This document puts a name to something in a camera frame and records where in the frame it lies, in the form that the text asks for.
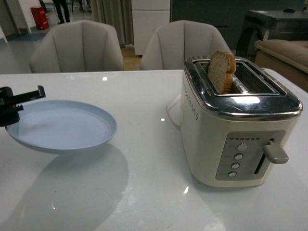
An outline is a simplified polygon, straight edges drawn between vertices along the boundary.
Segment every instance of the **wooden floor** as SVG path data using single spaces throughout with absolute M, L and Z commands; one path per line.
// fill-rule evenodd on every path
M 124 70 L 125 71 L 138 71 L 140 70 L 141 56 L 135 55 L 133 46 L 126 46 L 121 48 L 124 58 Z

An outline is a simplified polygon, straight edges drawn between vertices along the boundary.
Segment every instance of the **curtain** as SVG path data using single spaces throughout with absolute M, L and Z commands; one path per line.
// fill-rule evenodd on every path
M 134 44 L 131 0 L 91 0 L 93 20 L 115 28 L 120 46 Z

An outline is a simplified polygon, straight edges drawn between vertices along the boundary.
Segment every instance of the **chair backrest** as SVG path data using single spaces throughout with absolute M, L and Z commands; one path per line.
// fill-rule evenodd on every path
M 140 69 L 182 69 L 185 59 L 195 55 L 212 56 L 217 50 L 230 51 L 230 48 L 214 26 L 180 20 L 154 29 Z
M 30 57 L 32 73 L 123 71 L 115 29 L 80 20 L 52 28 Z

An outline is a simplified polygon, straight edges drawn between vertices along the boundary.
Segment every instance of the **door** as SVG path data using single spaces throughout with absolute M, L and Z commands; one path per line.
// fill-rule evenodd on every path
M 0 0 L 0 26 L 7 40 L 18 35 L 12 15 L 7 7 L 6 0 Z

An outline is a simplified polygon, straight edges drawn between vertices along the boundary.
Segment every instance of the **gray floor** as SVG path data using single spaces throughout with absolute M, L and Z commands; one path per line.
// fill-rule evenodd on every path
M 47 30 L 32 30 L 31 34 L 11 40 L 7 43 L 0 42 L 0 74 L 31 73 L 29 59 L 35 48 L 39 45 L 45 34 L 59 22 L 58 15 L 53 6 L 47 6 L 46 14 L 50 28 Z M 79 8 L 70 9 L 71 22 L 88 19 L 93 20 L 92 14 L 85 9 L 85 13 Z

